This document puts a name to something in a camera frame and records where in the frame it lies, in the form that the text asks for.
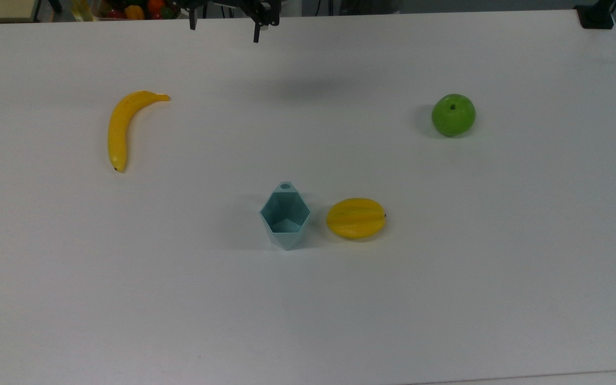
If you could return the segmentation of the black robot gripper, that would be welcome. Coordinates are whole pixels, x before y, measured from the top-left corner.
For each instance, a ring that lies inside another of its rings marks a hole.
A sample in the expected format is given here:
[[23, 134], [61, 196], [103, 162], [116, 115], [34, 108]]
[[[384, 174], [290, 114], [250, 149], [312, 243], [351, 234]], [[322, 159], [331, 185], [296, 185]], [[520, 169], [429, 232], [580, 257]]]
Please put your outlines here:
[[262, 26], [277, 26], [280, 23], [281, 1], [180, 1], [179, 8], [188, 14], [190, 29], [196, 30], [197, 9], [208, 3], [215, 3], [230, 8], [238, 8], [255, 23], [253, 31], [254, 43], [259, 42]]

